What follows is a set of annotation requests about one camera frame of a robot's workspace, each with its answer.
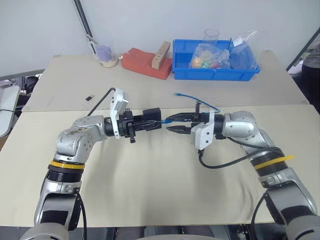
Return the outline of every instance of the clear plastic cup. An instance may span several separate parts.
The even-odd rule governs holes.
[[[220,32],[214,28],[206,29],[204,31],[202,42],[204,44],[210,44],[210,45],[216,46],[218,42],[219,34]]]

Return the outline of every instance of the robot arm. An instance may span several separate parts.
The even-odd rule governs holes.
[[[166,119],[170,122],[192,122],[191,127],[170,126],[168,130],[191,134],[202,161],[204,149],[216,139],[229,138],[240,144],[259,181],[266,188],[266,205],[278,224],[286,226],[289,240],[320,239],[320,216],[312,196],[295,171],[285,163],[286,157],[276,148],[268,134],[258,128],[254,116],[247,111],[214,114],[199,113],[199,103],[192,113],[178,113]]]
[[[77,119],[56,140],[56,151],[48,166],[39,202],[34,215],[34,227],[21,240],[67,240],[68,231],[76,229],[81,211],[81,177],[85,163],[96,142],[108,137],[130,138],[136,131],[161,128],[159,108],[147,109],[133,116],[126,108],[127,95],[116,89],[110,105],[110,117],[85,116]]]

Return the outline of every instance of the white wall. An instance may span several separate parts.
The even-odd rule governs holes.
[[[71,0],[0,0],[0,77],[44,69],[54,55],[89,54]]]
[[[261,48],[273,50],[287,67],[320,26],[319,0],[81,3],[93,36],[105,44],[112,40],[118,53],[132,47],[155,52],[164,40],[201,39],[206,28],[220,30],[221,40],[259,30]],[[0,28],[0,76],[44,68],[52,55],[90,53],[72,0],[6,0],[0,3]]]

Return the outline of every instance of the red block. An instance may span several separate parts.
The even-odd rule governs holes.
[[[144,52],[137,48],[131,48],[122,55],[121,65],[125,69],[166,80],[172,70],[172,58],[165,58],[159,70],[151,67],[154,53]]]

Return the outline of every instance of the yellow tape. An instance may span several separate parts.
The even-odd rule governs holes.
[[[63,168],[63,169],[84,169],[85,168],[85,165],[66,164],[66,163],[61,163],[56,161],[51,161],[50,165],[58,168]]]
[[[262,169],[262,168],[264,168],[266,166],[269,166],[271,164],[276,164],[276,163],[280,163],[280,162],[283,162],[283,161],[287,161],[287,160],[293,159],[294,157],[295,156],[293,156],[293,155],[289,155],[289,156],[283,156],[283,157],[275,158],[275,159],[260,163],[258,165],[255,165],[254,169],[255,170]]]

